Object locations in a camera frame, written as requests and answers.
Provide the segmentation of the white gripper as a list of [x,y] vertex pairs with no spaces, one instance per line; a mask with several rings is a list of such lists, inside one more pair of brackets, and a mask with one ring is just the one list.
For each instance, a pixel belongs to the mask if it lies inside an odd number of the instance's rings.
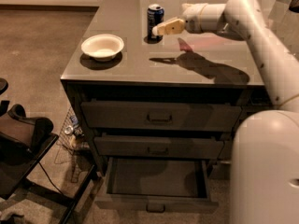
[[217,33],[226,24],[225,4],[188,4],[181,5],[182,19],[174,18],[159,23],[152,28],[154,35],[181,34],[184,29],[190,34]]

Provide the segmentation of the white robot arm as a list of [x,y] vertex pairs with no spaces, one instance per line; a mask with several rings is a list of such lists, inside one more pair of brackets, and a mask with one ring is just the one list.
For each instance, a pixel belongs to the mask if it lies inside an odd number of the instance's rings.
[[246,118],[235,134],[230,224],[299,224],[299,62],[267,27],[257,0],[184,4],[155,35],[237,35],[249,48],[273,105]]

